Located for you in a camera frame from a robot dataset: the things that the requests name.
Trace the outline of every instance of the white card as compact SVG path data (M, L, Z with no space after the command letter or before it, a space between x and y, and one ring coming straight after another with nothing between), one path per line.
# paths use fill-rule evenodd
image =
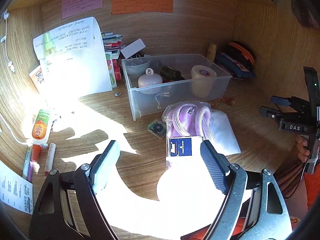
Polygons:
M129 58L145 47L146 46L144 45L143 41L141 39L138 39L130 45L126 46L124 49L121 49L121 53L125 58Z
M3 203L33 213L32 184L0 161L0 198Z

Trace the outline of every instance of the blue label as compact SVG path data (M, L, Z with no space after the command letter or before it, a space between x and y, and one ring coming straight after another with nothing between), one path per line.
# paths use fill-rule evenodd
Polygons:
M206 71L206 70L200 70L199 71L199 73L201 74L201 75L203 75L203 76L210 76L210 73L208 72L208 71Z
M171 138L170 156L191 156L191 138Z

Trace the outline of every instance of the metal screw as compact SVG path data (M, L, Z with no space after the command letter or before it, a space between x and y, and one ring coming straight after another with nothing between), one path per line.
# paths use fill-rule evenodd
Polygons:
M82 164L81 165L81 170L86 171L87 169L89 169L90 165L88 163Z
M263 173L266 174L266 175L268 175L268 176L270 176L270 175L272 174L271 171L268 170L268 169L264 169L264 170L263 170Z
M236 169L236 170L239 170L239 168L240 168L239 165L236 164L236 163L231 163L231 164L230 164L230 167L231 167L231 168L234 168L234 169Z
M52 169L52 170L49 172L49 174L50 174L50 175L55 175L55 174L57 174L57 172L58 172L57 169Z

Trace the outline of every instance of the orange lid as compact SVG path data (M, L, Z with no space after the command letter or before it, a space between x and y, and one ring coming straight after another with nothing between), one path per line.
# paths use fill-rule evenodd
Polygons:
M33 162L37 162L37 161L38 161L38 159L39 159L39 154L40 154L40 149L41 149L41 146L40 146L40 145L34 144L34 145L32 146L31 161L33 161Z

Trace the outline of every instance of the glue stick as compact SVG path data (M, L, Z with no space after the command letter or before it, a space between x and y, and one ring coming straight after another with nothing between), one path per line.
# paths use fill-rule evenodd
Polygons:
M53 157L54 157L55 151L56 151L56 145L54 143L50 143L48 157L47 157L47 163L45 164L45 168L44 168L44 175L45 176L48 176L49 171L52 170Z
M29 146L27 154L26 154L26 158L24 161L24 165L23 165L23 170L22 170L22 177L24 179L27 179L28 176L28 170L29 170L29 166L30 166L30 160L31 160L31 154L32 154L32 145Z

